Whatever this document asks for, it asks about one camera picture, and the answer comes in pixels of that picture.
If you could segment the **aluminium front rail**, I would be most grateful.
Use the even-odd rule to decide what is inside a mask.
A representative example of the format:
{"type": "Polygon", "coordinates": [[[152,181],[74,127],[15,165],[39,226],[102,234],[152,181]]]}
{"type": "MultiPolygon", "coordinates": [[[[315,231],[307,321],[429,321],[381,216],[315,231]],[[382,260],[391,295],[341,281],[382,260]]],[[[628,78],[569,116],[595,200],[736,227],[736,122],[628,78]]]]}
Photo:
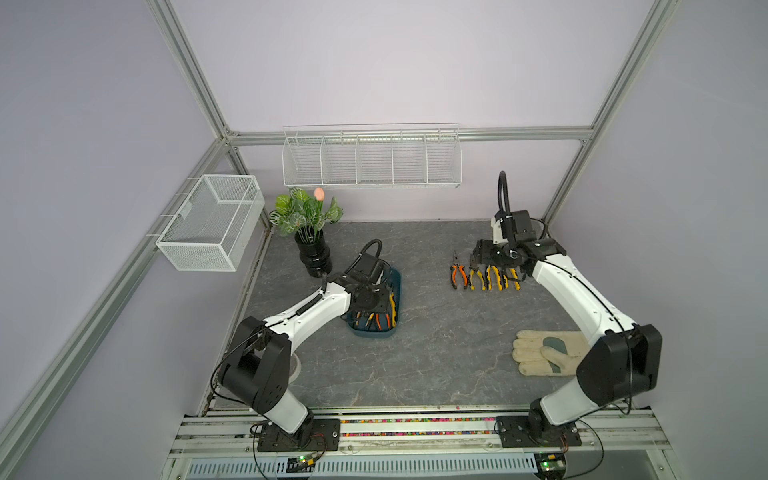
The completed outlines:
{"type": "MultiPolygon", "coordinates": [[[[513,408],[426,407],[417,410],[386,408],[318,409],[318,421],[337,420],[336,455],[408,453],[496,453],[502,450],[498,416],[521,416],[513,408]]],[[[251,427],[262,421],[243,411],[215,411],[211,416],[181,422],[170,458],[243,457],[253,451],[251,427]]],[[[570,452],[611,450],[668,450],[671,443],[649,409],[623,415],[609,409],[576,422],[582,444],[570,452]]]]}

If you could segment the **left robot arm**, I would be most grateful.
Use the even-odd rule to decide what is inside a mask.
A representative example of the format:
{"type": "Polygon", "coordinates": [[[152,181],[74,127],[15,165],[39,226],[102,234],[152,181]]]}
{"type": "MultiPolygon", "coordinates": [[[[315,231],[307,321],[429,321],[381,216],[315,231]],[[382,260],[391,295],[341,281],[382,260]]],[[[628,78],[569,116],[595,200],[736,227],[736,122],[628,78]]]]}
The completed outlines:
{"type": "Polygon", "coordinates": [[[215,381],[235,400],[265,417],[283,433],[307,434],[313,413],[289,390],[290,360],[298,347],[330,321],[392,327],[397,310],[398,271],[385,260],[360,253],[342,272],[288,309],[264,320],[247,317],[238,325],[215,381]]]}

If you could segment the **grey orange Greener pliers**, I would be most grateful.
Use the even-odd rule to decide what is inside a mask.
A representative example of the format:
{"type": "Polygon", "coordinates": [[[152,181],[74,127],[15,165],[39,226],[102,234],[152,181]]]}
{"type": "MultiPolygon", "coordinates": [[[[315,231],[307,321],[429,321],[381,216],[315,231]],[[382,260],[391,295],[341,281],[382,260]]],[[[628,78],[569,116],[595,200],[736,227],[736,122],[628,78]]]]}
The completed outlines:
{"type": "Polygon", "coordinates": [[[452,256],[452,264],[450,267],[451,286],[454,290],[462,288],[466,290],[469,287],[468,275],[464,269],[464,265],[460,263],[458,252],[454,251],[452,256]]]}

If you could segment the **teal plastic storage box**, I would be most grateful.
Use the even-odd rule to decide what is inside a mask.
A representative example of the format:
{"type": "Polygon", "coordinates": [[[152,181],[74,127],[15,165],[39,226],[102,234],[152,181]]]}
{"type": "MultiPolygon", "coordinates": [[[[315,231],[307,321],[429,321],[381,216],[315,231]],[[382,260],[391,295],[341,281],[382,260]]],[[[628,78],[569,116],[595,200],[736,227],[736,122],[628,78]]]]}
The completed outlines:
{"type": "Polygon", "coordinates": [[[368,309],[352,306],[342,316],[351,331],[363,338],[388,338],[397,328],[401,292],[401,274],[397,269],[385,272],[381,281],[368,291],[373,304],[368,309]]]}

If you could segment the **orange black pliers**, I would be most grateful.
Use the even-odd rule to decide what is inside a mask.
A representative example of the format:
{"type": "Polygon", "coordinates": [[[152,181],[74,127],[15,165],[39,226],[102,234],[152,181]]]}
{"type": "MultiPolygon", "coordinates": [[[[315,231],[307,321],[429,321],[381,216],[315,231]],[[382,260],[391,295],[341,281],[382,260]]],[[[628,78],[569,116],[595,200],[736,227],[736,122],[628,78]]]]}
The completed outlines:
{"type": "Polygon", "coordinates": [[[382,326],[381,318],[378,313],[369,314],[365,324],[365,328],[367,331],[377,331],[377,332],[386,331],[386,328],[382,326]]]}

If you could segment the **black vase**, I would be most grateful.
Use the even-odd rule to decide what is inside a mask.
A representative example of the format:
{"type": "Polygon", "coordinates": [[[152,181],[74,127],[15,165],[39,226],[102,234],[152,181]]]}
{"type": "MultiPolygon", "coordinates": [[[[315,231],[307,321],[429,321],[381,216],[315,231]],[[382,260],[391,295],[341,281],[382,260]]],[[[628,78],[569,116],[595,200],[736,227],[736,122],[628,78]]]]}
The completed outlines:
{"type": "Polygon", "coordinates": [[[311,241],[308,240],[308,233],[306,229],[299,230],[294,234],[294,240],[299,249],[299,258],[307,273],[311,277],[320,278],[333,270],[331,250],[322,230],[314,232],[311,235],[311,241]]]}

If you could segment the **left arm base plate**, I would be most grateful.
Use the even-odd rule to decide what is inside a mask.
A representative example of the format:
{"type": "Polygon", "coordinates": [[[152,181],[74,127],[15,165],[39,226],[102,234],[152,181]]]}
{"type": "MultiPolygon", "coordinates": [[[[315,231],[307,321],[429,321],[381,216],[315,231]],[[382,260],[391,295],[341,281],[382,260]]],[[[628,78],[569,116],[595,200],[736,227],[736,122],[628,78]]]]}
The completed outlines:
{"type": "Polygon", "coordinates": [[[341,438],[338,419],[313,418],[295,433],[288,433],[269,421],[256,442],[258,452],[337,451],[341,438]]]}

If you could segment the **yellow black pliers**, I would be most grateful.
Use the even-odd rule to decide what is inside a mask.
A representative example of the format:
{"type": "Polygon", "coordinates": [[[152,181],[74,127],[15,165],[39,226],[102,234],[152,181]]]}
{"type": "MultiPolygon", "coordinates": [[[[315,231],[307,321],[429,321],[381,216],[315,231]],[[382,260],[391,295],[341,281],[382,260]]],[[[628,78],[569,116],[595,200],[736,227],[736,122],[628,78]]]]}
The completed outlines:
{"type": "Polygon", "coordinates": [[[488,290],[503,291],[506,288],[506,278],[498,267],[488,265],[486,267],[486,284],[488,290]]]}
{"type": "Polygon", "coordinates": [[[517,274],[517,271],[516,271],[515,268],[508,268],[505,271],[505,276],[508,279],[508,283],[509,283],[510,287],[514,288],[516,291],[520,291],[521,290],[521,284],[520,284],[519,277],[518,277],[518,274],[517,274]]]}
{"type": "Polygon", "coordinates": [[[469,266],[469,286],[471,290],[484,291],[486,289],[485,277],[478,265],[471,264],[469,266]]]}

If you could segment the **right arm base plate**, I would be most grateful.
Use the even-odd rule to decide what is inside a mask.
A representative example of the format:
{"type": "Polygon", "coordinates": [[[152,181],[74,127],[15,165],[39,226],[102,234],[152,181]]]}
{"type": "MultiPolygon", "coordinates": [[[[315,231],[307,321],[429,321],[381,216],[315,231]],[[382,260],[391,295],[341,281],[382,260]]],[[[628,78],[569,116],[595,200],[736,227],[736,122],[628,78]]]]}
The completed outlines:
{"type": "Polygon", "coordinates": [[[582,445],[574,423],[551,425],[545,417],[521,415],[498,416],[493,431],[503,448],[560,448],[582,445]]]}

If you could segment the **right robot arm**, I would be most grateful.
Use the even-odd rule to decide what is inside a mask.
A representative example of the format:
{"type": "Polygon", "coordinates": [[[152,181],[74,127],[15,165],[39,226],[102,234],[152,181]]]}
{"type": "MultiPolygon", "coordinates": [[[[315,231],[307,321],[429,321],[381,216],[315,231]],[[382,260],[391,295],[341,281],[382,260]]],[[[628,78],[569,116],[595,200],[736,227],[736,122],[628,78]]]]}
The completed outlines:
{"type": "Polygon", "coordinates": [[[473,250],[476,261],[504,271],[519,269],[546,288],[589,347],[576,365],[574,379],[531,403],[531,429],[568,425],[656,387],[662,349],[658,329],[637,324],[612,305],[557,241],[537,236],[526,210],[499,210],[491,226],[493,238],[478,241],[473,250]]]}

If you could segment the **beige work glove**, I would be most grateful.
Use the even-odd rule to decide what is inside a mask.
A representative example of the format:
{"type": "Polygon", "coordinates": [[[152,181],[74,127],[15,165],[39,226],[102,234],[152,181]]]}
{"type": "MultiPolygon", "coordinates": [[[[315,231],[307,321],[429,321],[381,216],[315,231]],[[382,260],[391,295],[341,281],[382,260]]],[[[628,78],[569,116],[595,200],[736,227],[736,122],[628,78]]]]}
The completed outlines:
{"type": "Polygon", "coordinates": [[[581,332],[520,330],[512,342],[512,358],[528,377],[571,377],[590,346],[581,332]]]}

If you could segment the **white mesh basket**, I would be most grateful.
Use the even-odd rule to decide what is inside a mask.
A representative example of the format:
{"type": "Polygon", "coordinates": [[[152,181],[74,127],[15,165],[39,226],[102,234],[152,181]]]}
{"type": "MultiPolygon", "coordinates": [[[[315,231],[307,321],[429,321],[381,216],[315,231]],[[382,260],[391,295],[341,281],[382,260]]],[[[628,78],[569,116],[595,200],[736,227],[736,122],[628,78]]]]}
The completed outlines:
{"type": "Polygon", "coordinates": [[[203,175],[159,234],[156,247],[179,271],[234,272],[264,205],[253,175],[203,175]]]}

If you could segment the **green artificial plant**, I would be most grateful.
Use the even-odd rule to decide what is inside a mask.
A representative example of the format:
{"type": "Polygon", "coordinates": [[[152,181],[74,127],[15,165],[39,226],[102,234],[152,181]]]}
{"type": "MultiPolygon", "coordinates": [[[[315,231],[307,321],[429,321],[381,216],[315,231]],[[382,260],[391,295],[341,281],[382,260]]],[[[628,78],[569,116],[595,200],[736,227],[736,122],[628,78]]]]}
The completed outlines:
{"type": "Polygon", "coordinates": [[[288,194],[277,196],[268,219],[281,236],[295,235],[301,244],[314,244],[323,228],[338,223],[344,214],[335,197],[330,198],[328,205],[325,200],[326,192],[321,187],[312,193],[291,187],[288,194]]]}

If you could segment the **masking tape roll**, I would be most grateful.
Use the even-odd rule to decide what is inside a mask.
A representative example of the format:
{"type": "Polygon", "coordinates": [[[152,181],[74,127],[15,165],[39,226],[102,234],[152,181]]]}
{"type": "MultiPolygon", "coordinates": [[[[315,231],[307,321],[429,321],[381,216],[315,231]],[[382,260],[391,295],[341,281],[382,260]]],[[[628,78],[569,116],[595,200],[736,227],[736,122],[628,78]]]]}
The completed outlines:
{"type": "Polygon", "coordinates": [[[292,354],[289,361],[289,383],[294,383],[301,373],[301,361],[296,354],[292,354]]]}

